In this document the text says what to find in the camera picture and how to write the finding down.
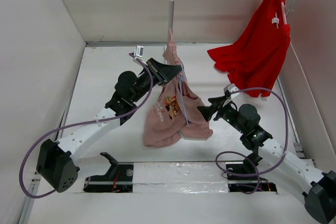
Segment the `pink printed t shirt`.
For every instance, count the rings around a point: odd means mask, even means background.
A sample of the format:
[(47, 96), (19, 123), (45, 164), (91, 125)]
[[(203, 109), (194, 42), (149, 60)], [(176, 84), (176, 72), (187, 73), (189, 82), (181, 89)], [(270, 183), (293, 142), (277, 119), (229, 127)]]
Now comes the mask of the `pink printed t shirt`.
[[(163, 58), (170, 65), (182, 62), (177, 55), (173, 30), (169, 30)], [(201, 98), (188, 85), (187, 78), (183, 83), (184, 102), (189, 120), (187, 127), (182, 111), (178, 75), (164, 85), (155, 104), (148, 111), (144, 124), (142, 142), (145, 147), (162, 148), (177, 143), (181, 138), (191, 140), (207, 140), (213, 135), (209, 123), (197, 109), (203, 106)]]

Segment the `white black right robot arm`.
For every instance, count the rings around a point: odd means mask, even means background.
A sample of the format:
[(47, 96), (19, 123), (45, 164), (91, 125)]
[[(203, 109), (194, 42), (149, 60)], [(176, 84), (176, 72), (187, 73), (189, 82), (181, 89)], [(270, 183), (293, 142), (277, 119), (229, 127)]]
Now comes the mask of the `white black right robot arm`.
[(206, 121), (223, 119), (241, 133), (240, 141), (251, 151), (245, 158), (243, 174), (260, 176), (300, 201), (319, 223), (335, 218), (335, 172), (324, 172), (288, 152), (260, 125), (260, 115), (251, 104), (239, 108), (230, 97), (210, 98), (210, 106), (198, 106)]

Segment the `lavender wire hanger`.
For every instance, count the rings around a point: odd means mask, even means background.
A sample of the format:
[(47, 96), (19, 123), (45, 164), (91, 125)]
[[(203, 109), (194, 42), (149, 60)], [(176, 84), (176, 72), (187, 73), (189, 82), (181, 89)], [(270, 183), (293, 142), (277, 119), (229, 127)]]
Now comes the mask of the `lavender wire hanger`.
[(179, 79), (179, 92), (180, 92), (180, 99), (181, 99), (181, 104), (182, 104), (182, 111), (183, 111), (183, 115), (185, 118), (185, 122), (187, 127), (189, 127), (189, 120), (188, 120), (188, 115), (187, 115), (187, 111), (186, 111), (186, 105), (184, 102), (184, 91), (183, 91), (183, 83), (186, 81), (186, 75), (185, 75), (185, 69), (184, 69), (184, 65), (182, 62), (178, 63), (178, 65), (181, 68), (181, 72), (178, 74), (178, 79)]

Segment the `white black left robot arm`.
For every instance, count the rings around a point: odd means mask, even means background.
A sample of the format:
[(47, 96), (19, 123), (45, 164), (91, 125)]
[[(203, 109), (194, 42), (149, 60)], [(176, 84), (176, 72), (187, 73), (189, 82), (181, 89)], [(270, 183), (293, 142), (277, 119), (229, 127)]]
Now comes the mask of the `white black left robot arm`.
[(181, 71), (179, 65), (166, 65), (150, 58), (143, 62), (133, 60), (143, 70), (140, 74), (125, 71), (118, 77), (115, 92), (92, 121), (77, 123), (77, 130), (58, 141), (45, 140), (39, 151), (37, 171), (58, 193), (68, 190), (78, 178), (102, 176), (112, 180), (117, 175), (118, 162), (102, 152), (93, 158), (83, 158), (83, 153), (108, 132), (129, 120), (139, 109), (136, 102), (148, 99), (155, 85), (163, 86)]

